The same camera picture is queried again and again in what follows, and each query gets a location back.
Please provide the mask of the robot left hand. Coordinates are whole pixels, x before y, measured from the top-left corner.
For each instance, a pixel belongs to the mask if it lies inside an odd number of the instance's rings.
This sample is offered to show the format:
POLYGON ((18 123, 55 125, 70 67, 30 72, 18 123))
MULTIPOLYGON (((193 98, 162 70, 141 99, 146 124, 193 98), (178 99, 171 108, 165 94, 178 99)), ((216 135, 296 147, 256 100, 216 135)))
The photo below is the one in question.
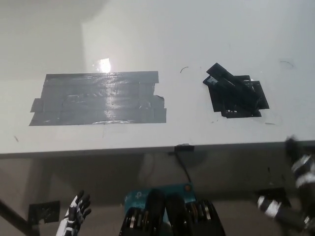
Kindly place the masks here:
POLYGON ((90 195, 81 190, 69 205, 56 236, 77 236, 86 217, 92 212, 90 204, 90 195))

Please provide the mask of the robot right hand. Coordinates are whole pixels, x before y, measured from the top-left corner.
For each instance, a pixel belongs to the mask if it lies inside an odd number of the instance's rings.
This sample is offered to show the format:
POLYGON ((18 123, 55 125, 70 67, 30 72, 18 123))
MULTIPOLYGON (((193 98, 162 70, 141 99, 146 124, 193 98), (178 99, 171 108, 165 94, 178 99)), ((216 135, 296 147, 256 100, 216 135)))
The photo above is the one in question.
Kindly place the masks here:
POLYGON ((293 136, 286 139, 284 149, 298 190, 301 210, 296 211, 285 206, 283 202, 264 195, 257 199, 257 207, 281 226, 313 236, 315 234, 315 155, 305 151, 293 136))

